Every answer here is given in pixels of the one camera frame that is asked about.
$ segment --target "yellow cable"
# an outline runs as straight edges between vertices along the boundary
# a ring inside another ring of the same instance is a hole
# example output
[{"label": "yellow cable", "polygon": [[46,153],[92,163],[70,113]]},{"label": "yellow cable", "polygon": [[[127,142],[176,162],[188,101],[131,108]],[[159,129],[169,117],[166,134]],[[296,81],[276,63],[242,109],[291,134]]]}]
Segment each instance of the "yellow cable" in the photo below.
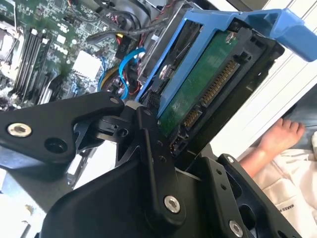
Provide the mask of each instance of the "yellow cable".
[{"label": "yellow cable", "polygon": [[101,89],[103,88],[105,82],[110,78],[110,76],[113,75],[113,73],[116,72],[117,70],[118,70],[118,67],[114,67],[107,72],[107,74],[105,75],[104,79],[102,80],[102,82],[100,84]]}]

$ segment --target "mounting hole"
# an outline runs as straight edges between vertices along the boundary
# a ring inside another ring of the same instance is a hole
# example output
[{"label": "mounting hole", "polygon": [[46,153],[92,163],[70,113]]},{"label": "mounting hole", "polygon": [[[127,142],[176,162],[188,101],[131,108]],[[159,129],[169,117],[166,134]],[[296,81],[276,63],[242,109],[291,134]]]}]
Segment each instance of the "mounting hole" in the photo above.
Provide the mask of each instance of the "mounting hole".
[{"label": "mounting hole", "polygon": [[160,155],[158,158],[162,163],[166,163],[166,158],[164,156]]},{"label": "mounting hole", "polygon": [[163,143],[160,141],[160,140],[157,140],[157,145],[159,145],[159,146],[163,146]]},{"label": "mounting hole", "polygon": [[129,131],[127,129],[120,129],[118,131],[118,135],[121,136],[121,137],[126,137],[127,135],[129,134]]},{"label": "mounting hole", "polygon": [[114,97],[110,97],[110,101],[112,101],[113,103],[116,103],[116,104],[119,103],[119,100],[117,100],[117,99],[114,98]]},{"label": "mounting hole", "polygon": [[284,233],[281,232],[281,231],[278,231],[277,233],[278,233],[279,237],[281,237],[281,238],[288,238],[288,237],[286,236],[286,234],[284,234]]},{"label": "mounting hole", "polygon": [[146,110],[146,109],[144,110],[144,113],[145,113],[146,115],[149,115],[149,116],[152,115],[152,113],[151,113],[149,110]]},{"label": "mounting hole", "polygon": [[223,184],[220,185],[220,187],[223,189],[223,190],[227,190],[227,187]]},{"label": "mounting hole", "polygon": [[65,141],[59,138],[49,138],[44,142],[45,148],[54,153],[54,154],[62,154],[67,151],[67,144]]}]

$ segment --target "white cloth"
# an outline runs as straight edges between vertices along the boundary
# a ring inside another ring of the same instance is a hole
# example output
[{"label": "white cloth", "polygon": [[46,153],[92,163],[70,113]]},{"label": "white cloth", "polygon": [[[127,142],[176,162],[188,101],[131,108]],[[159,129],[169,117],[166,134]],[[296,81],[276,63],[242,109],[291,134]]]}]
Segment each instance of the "white cloth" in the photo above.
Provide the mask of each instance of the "white cloth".
[{"label": "white cloth", "polygon": [[284,151],[254,181],[303,238],[317,238],[317,160],[312,151]]}]

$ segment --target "blue plastic latch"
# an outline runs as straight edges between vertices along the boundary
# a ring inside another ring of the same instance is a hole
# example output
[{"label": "blue plastic latch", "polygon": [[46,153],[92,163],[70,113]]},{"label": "blue plastic latch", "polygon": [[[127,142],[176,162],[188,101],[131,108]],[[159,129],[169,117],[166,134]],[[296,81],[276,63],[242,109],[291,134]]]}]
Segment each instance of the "blue plastic latch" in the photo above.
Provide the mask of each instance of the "blue plastic latch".
[{"label": "blue plastic latch", "polygon": [[304,60],[312,62],[317,59],[317,36],[289,9],[242,12],[239,18]]}]

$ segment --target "silver screw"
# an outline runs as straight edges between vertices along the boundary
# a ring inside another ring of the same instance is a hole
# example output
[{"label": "silver screw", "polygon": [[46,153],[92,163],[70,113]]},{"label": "silver screw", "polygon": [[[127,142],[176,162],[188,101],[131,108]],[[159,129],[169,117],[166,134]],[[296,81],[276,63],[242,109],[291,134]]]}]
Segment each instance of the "silver screw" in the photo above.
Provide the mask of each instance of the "silver screw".
[{"label": "silver screw", "polygon": [[230,44],[230,42],[233,40],[234,36],[235,36],[235,34],[233,32],[230,32],[226,38],[226,43]]},{"label": "silver screw", "polygon": [[7,131],[15,137],[27,137],[32,133],[32,129],[23,123],[13,123],[8,126]]},{"label": "silver screw", "polygon": [[229,161],[230,163],[234,163],[234,160],[233,160],[233,158],[232,158],[231,156],[228,156],[228,161]]},{"label": "silver screw", "polygon": [[242,237],[243,236],[243,230],[239,226],[239,224],[236,221],[229,221],[229,227],[231,231],[237,236],[237,237]]},{"label": "silver screw", "polygon": [[179,202],[173,196],[166,196],[164,198],[164,205],[172,213],[179,213],[179,211],[180,211]]},{"label": "silver screw", "polygon": [[119,103],[119,101],[116,98],[110,98],[110,101],[112,101],[113,103],[116,103],[116,104]]},{"label": "silver screw", "polygon": [[144,113],[149,116],[152,115],[152,113],[149,110],[144,110]]}]

